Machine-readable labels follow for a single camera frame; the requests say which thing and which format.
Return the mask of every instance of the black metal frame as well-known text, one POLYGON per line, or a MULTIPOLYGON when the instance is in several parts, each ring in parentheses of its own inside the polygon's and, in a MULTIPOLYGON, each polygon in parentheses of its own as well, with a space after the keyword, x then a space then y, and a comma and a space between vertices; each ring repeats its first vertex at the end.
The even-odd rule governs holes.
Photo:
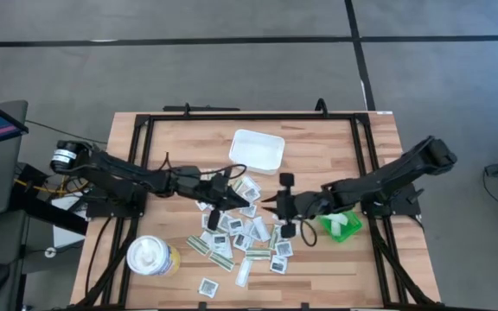
MULTIPOLYGON (((136 124, 134 127, 134 132, 132 134, 132 143, 130 148, 130 154, 128 159, 133 162, 136 157, 137 145, 139 142, 139 136, 141 133, 141 127, 147 124, 147 131, 145 133, 144 148, 142 153, 141 166, 147 168, 150 157, 150 142, 153 137, 155 122, 162 121, 191 121, 191 120, 206 120, 206 121, 219 121, 219 120, 347 120, 350 122, 351 132, 354 140, 355 155, 357 159, 357 164, 359 167, 359 172, 364 175, 366 171, 365 158, 363 155, 363 150, 361 147, 361 139, 359 137, 359 124, 362 124, 364 128, 364 133, 367 138, 367 148, 372 159, 372 168, 377 169, 379 167, 378 159, 376 155, 376 150, 374 146, 372 129, 370 126, 369 116, 367 113, 338 113, 338 112, 328 112, 328 108, 325 105, 323 99, 319 99, 315 108, 316 112, 309 113, 190 113, 188 106, 184 113, 182 114, 170 114, 170 115, 137 115, 136 124)), ((124 227, 124 219, 118 219, 115 232, 113 236, 112 248, 111 248, 111 258, 116 255, 118 247, 120 245, 120 237, 122 236, 122 231, 124 227)), ((368 216, 369 225, 377 226, 376 220, 373 215, 368 216)), ((382 219, 385 227, 385 233, 387 238, 387 243, 389 245, 391 253, 398 258, 397 248, 395 245, 395 237, 393 234, 393 226, 389 217, 382 219)), ((131 226, 135 226, 135 230, 138 226, 138 219, 131 220, 131 226)), ((391 303, 391 297, 389 294, 389 288, 387 284, 386 270, 383 262, 383 257, 380 250, 373 244, 374 259, 377 266, 378 278, 380 282, 380 292, 382 296, 382 301, 384 306, 391 303)), ((122 275, 122 280, 120 284, 120 291, 118 297, 118 305, 125 306, 128 287, 130 281, 130 269, 128 265, 124 266, 124 271, 122 275)), ((399 302, 404 304, 408 303, 406 299, 405 289, 402 282, 397 279, 397 290, 399 293, 399 302)), ((102 303, 107 304, 110 302, 110 288, 111 284, 107 284, 104 290, 102 303)))

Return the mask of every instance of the label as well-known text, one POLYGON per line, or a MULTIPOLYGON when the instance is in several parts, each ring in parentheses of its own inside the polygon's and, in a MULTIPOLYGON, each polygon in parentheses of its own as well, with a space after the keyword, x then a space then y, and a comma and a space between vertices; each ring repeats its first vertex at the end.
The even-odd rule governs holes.
POLYGON ((62 155, 53 155, 53 157, 51 158, 51 161, 59 161, 59 162, 69 163, 70 158, 62 156, 62 155))
POLYGON ((56 156, 67 156, 71 159, 76 159, 76 154, 74 152, 70 152, 68 150, 64 150, 64 149, 57 149, 55 152, 54 152, 54 155, 56 156))

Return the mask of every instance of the white plastic tray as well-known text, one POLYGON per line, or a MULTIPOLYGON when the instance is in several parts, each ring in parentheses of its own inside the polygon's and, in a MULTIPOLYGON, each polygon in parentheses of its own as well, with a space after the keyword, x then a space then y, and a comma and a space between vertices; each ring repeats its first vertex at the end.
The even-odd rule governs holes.
POLYGON ((282 137, 251 130, 236 130, 230 147, 230 160, 247 169, 274 175, 282 164, 285 140, 282 137))

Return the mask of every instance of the white container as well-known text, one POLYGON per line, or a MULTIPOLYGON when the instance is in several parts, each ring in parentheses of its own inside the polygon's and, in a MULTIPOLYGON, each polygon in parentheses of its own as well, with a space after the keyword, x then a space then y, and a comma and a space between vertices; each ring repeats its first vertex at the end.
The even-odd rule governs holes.
POLYGON ((253 172, 274 175, 282 164, 285 140, 251 130, 236 130, 230 147, 230 160, 253 172))
POLYGON ((180 253, 160 238, 137 238, 126 254, 130 269, 142 276, 171 276, 180 266, 180 253))

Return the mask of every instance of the plastic jar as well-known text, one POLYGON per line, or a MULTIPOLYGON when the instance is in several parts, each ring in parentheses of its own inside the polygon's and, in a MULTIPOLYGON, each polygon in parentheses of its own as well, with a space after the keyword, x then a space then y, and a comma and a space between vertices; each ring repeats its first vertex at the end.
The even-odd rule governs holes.
POLYGON ((126 262, 142 276, 172 276, 180 267, 180 253, 160 238, 142 236, 128 248, 126 262))

